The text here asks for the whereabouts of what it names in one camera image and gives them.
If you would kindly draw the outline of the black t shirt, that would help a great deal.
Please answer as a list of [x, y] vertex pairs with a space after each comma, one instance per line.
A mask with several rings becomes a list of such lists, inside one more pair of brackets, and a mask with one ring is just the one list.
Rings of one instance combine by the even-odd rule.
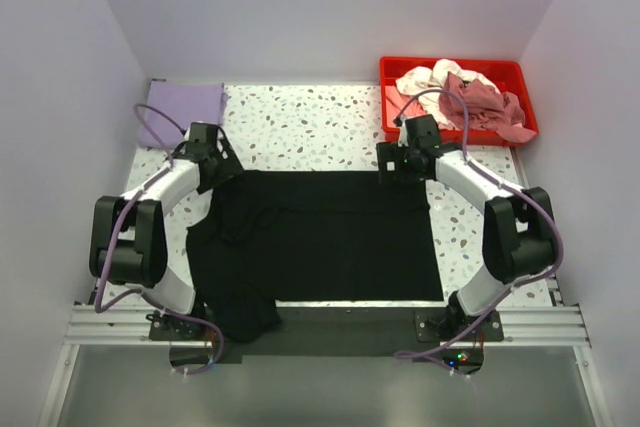
[[188, 229], [197, 297], [223, 335], [261, 337], [278, 302], [439, 301], [424, 183], [374, 172], [247, 171]]

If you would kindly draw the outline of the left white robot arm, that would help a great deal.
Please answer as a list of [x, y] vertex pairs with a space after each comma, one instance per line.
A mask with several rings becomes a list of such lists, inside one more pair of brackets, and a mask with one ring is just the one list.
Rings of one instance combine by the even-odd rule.
[[137, 295], [173, 315], [185, 339], [200, 337], [207, 315], [196, 291], [169, 267], [165, 218], [186, 197], [212, 191], [244, 172], [224, 129], [194, 122], [159, 170], [118, 196], [94, 206], [89, 270], [97, 280], [94, 311], [103, 313]]

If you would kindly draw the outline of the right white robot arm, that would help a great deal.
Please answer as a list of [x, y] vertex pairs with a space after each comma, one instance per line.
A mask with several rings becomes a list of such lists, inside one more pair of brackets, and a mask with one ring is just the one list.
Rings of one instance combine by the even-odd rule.
[[549, 194], [501, 179], [458, 143], [445, 143], [432, 116], [407, 120], [405, 141], [376, 145], [383, 183], [434, 181], [453, 189], [482, 214], [482, 264], [452, 293], [442, 325], [459, 340], [512, 291], [555, 273], [564, 246]]

